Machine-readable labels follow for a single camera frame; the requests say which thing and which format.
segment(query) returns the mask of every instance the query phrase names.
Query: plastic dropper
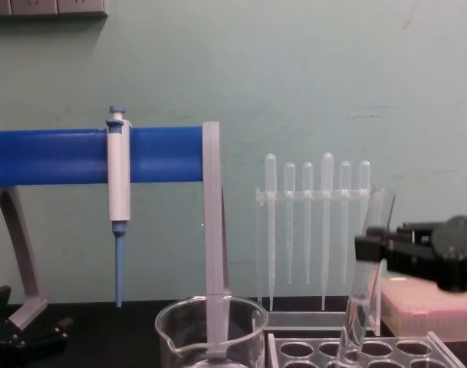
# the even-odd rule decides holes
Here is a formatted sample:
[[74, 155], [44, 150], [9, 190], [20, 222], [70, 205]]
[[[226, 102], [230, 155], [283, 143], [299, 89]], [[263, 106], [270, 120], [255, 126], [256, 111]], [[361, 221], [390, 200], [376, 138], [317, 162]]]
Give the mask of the plastic dropper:
[[364, 220], [368, 209], [368, 201], [371, 187], [371, 165], [369, 161], [359, 163], [359, 189], [364, 196], [360, 200], [360, 229], [363, 230]]
[[269, 309], [272, 311], [276, 282], [276, 192], [278, 174], [276, 156], [269, 153], [265, 157], [265, 193], [268, 208], [268, 271], [269, 271]]
[[322, 218], [322, 310], [325, 311], [327, 294], [329, 253], [331, 244], [331, 192], [334, 184], [334, 155], [325, 153], [322, 158], [321, 190], [324, 195]]
[[304, 191], [304, 261], [307, 274], [307, 284], [310, 284], [310, 254], [311, 254], [311, 195], [313, 192], [313, 165], [303, 164]]
[[339, 186], [342, 192], [342, 201], [340, 202], [340, 246], [344, 260], [344, 269], [342, 279], [346, 283], [347, 269], [347, 247], [349, 237], [349, 194], [350, 194], [350, 162], [343, 161], [339, 168]]
[[295, 191], [295, 166], [287, 163], [284, 166], [284, 191], [286, 192], [286, 259], [288, 261], [288, 284], [291, 283], [293, 267], [293, 195]]

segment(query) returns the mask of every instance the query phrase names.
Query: blue bar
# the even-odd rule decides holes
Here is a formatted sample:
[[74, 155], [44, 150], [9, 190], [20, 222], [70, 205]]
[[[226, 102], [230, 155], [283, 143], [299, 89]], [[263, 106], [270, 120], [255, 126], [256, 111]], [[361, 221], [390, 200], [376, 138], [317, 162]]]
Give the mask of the blue bar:
[[[202, 181], [202, 128], [133, 128], [131, 182]], [[0, 187], [107, 183], [106, 130], [0, 130]]]

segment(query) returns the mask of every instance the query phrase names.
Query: test tube rack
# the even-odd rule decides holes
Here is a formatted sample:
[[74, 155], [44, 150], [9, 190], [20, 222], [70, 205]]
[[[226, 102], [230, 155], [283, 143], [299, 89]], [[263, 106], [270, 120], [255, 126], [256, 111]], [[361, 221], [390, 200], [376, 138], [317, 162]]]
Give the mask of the test tube rack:
[[[274, 154], [265, 157], [265, 189], [256, 192], [256, 249], [258, 302], [269, 295], [269, 326], [272, 330], [340, 330], [343, 312], [322, 312], [325, 297], [331, 292], [329, 267], [331, 258], [339, 257], [340, 267], [330, 273], [330, 284], [347, 290], [352, 284], [355, 265], [351, 247], [355, 235], [363, 228], [371, 187], [371, 165], [358, 163], [357, 182], [353, 183], [352, 165], [341, 161], [337, 186], [334, 185], [334, 155], [325, 153], [321, 159], [320, 188], [314, 185], [314, 165], [305, 162], [301, 170], [301, 185], [296, 183], [296, 165], [284, 165], [284, 183], [278, 190], [278, 166]], [[331, 218], [339, 216], [338, 223]], [[304, 269], [293, 267], [294, 259], [304, 259]], [[320, 265], [316, 273], [314, 264]], [[274, 309], [274, 296], [282, 283], [284, 291], [299, 291], [304, 284], [304, 296], [320, 295], [321, 310], [292, 312]], [[380, 334], [380, 283], [370, 312], [371, 328]]]
[[[291, 339], [268, 335], [271, 368], [338, 368], [338, 339]], [[433, 332], [423, 337], [366, 338], [354, 368], [465, 368]]]

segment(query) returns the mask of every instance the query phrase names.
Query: black table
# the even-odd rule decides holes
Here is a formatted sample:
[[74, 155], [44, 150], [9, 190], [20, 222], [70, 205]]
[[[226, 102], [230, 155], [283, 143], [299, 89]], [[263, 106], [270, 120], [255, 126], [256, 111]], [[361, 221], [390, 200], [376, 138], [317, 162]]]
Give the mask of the black table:
[[[160, 310], [169, 303], [130, 302], [124, 303], [121, 310], [116, 309], [114, 303], [50, 305], [27, 332], [48, 330], [65, 317], [74, 319], [74, 329], [63, 355], [30, 367], [159, 368], [160, 343], [154, 321]], [[297, 305], [291, 299], [288, 304]], [[331, 309], [338, 310], [343, 304], [343, 301], [334, 303]], [[467, 366], [467, 343], [446, 345]]]

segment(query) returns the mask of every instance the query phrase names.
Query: dropper rack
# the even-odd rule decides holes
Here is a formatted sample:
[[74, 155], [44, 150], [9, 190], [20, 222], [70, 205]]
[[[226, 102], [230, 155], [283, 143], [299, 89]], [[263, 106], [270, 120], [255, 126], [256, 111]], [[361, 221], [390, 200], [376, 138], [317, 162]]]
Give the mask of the dropper rack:
[[[352, 170], [351, 163], [343, 160], [338, 164], [338, 175], [334, 175], [334, 155], [325, 153], [321, 158], [318, 178], [314, 175], [312, 162], [301, 165], [301, 175], [298, 175], [298, 183], [301, 178], [301, 184], [298, 184], [298, 190], [297, 165], [287, 162], [279, 167], [281, 170], [278, 170], [274, 154], [266, 155], [265, 187], [264, 190], [257, 188], [255, 197], [258, 301], [261, 303], [263, 297], [269, 296], [269, 327], [272, 330], [339, 330], [344, 320], [344, 312], [320, 312], [315, 308], [303, 312], [274, 311], [276, 284], [282, 278], [284, 282], [287, 280], [284, 285], [289, 288], [294, 282], [303, 279], [303, 282], [309, 285], [305, 285], [306, 288], [315, 290], [316, 287], [311, 285], [320, 283], [321, 292], [318, 295], [322, 296], [321, 310], [324, 311], [325, 297], [327, 292], [331, 292], [327, 289], [329, 260], [331, 257], [342, 257], [341, 264], [344, 266], [337, 270], [337, 274], [340, 282], [345, 284], [347, 290], [350, 289], [353, 275], [347, 269], [348, 264], [355, 264], [355, 260], [352, 259], [354, 257], [350, 256], [351, 239], [356, 232], [360, 232], [366, 217], [371, 187], [371, 165], [364, 160], [357, 163], [357, 169]], [[353, 171], [357, 172], [356, 178], [353, 178]], [[278, 188], [278, 179], [284, 183], [282, 188]], [[320, 183], [319, 189], [315, 188], [316, 179]], [[321, 216], [314, 213], [316, 205], [319, 206]], [[293, 215], [294, 211], [299, 214], [298, 217]], [[331, 221], [331, 213], [339, 216], [337, 224]], [[304, 270], [301, 270], [301, 267], [293, 269], [293, 256], [298, 253], [299, 260], [299, 252], [303, 253]], [[284, 260], [280, 258], [285, 258], [287, 263], [286, 272], [282, 274], [276, 272], [280, 262], [284, 265]], [[320, 270], [314, 267], [315, 258], [322, 260]], [[370, 322], [375, 333], [379, 334], [380, 291], [377, 292]]]

